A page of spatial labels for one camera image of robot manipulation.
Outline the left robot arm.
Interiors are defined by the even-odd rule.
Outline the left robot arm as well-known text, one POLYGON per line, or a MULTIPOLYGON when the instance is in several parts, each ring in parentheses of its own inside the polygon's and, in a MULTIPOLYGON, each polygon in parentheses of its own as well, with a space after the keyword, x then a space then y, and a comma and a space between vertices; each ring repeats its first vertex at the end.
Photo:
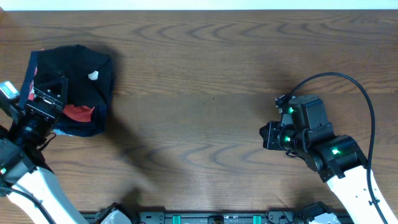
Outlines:
POLYGON ((67 102, 68 80, 62 72, 34 85, 34 98, 18 106, 20 93, 1 83, 1 109, 12 118, 1 128, 1 196, 7 197, 34 223, 86 223, 69 201, 42 151, 56 136, 54 126, 67 102))

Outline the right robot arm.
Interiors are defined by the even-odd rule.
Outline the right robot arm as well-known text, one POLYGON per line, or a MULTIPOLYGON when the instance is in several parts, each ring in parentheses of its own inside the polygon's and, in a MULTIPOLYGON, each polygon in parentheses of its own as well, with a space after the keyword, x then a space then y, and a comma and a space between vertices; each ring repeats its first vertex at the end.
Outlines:
POLYGON ((377 186, 357 142, 337 136, 323 101, 317 95, 283 95, 276 99, 280 121, 259 130, 263 146, 298 157, 316 172, 339 198, 354 223, 397 223, 377 186))

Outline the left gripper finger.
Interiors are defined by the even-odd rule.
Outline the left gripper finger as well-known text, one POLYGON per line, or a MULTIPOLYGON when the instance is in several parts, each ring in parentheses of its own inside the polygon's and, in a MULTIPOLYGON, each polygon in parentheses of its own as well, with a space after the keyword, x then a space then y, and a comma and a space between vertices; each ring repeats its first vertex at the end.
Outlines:
POLYGON ((63 105, 67 103, 68 96, 68 79, 66 77, 57 77, 47 83, 46 90, 52 98, 61 102, 63 105))
POLYGON ((57 77, 64 77, 62 71, 37 71, 34 76, 34 86, 42 91, 47 91, 47 83, 57 77))

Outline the black t-shirt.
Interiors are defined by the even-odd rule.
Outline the black t-shirt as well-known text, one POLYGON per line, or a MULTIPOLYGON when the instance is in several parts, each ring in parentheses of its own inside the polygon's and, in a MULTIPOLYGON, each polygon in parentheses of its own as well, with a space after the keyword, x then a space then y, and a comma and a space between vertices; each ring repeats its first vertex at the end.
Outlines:
POLYGON ((69 105, 92 108, 109 103, 114 81, 109 55, 82 45, 40 51, 34 84, 48 82, 60 75, 68 79, 69 105))

